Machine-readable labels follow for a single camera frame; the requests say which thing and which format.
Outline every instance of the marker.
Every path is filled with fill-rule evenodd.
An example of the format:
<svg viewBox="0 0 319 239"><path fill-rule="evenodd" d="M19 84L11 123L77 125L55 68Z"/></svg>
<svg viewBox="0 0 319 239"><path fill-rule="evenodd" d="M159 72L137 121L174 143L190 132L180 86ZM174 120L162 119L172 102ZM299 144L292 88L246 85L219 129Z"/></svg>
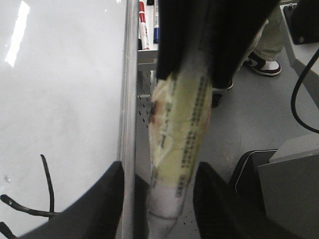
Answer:
<svg viewBox="0 0 319 239"><path fill-rule="evenodd" d="M159 42L160 33L159 0L154 0L154 43Z"/></svg>
<svg viewBox="0 0 319 239"><path fill-rule="evenodd" d="M140 37L142 40L142 50L149 50L150 46L149 46L148 30L146 28L144 2L140 0L139 3L140 3L139 31L140 31Z"/></svg>

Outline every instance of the metal frame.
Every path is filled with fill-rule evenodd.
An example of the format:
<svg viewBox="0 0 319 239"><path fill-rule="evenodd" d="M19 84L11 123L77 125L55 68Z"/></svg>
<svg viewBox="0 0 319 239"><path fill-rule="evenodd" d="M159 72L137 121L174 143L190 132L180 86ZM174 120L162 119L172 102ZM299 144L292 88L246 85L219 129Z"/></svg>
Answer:
<svg viewBox="0 0 319 239"><path fill-rule="evenodd" d="M122 99L118 160L122 161L125 186L122 219L117 239L133 238L136 137L136 80L138 48L138 1L127 0L123 55Z"/></svg>

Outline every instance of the red marker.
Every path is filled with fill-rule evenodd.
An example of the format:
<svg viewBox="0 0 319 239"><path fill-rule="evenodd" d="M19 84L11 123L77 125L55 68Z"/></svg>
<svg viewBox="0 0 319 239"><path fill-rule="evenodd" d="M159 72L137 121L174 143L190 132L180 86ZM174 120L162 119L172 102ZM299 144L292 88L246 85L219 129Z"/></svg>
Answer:
<svg viewBox="0 0 319 239"><path fill-rule="evenodd" d="M149 37L148 37L148 30L146 28L146 20L145 20L145 8L144 2L140 0L140 12L139 12L140 24L139 24L139 31L140 37L142 40L142 50L149 50Z"/></svg>

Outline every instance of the gray floor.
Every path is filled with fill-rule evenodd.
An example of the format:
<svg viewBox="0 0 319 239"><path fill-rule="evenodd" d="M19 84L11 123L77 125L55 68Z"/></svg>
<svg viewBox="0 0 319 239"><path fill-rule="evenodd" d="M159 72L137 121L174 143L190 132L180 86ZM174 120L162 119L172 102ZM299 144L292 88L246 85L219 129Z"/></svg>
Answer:
<svg viewBox="0 0 319 239"><path fill-rule="evenodd" d="M310 133L293 118L290 99L298 76L290 67L285 50L278 58L283 69L274 78L257 75L242 67L234 77L234 88L213 109L210 127L198 154L198 162L209 162L229 181L247 151L277 149L286 140ZM319 128L318 109L302 86L297 111L309 125ZM188 190L183 215L169 239L199 239L193 214L193 182Z"/></svg>

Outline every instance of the person's leg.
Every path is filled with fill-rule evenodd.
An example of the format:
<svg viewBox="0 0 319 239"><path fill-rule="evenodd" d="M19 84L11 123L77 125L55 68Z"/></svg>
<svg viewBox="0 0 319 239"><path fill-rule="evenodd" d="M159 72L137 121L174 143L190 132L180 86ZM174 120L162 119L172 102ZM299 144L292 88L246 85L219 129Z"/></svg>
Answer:
<svg viewBox="0 0 319 239"><path fill-rule="evenodd" d="M280 4L288 4L296 0L282 0ZM277 6L268 17L269 23L264 27L258 44L248 56L245 64L255 72L265 76L276 76L281 72L281 66L276 61L284 47L280 24L282 15Z"/></svg>
<svg viewBox="0 0 319 239"><path fill-rule="evenodd" d="M280 9L277 7L268 18L269 23L265 26L261 38L253 53L265 61L276 61L278 54L284 47L280 33Z"/></svg>

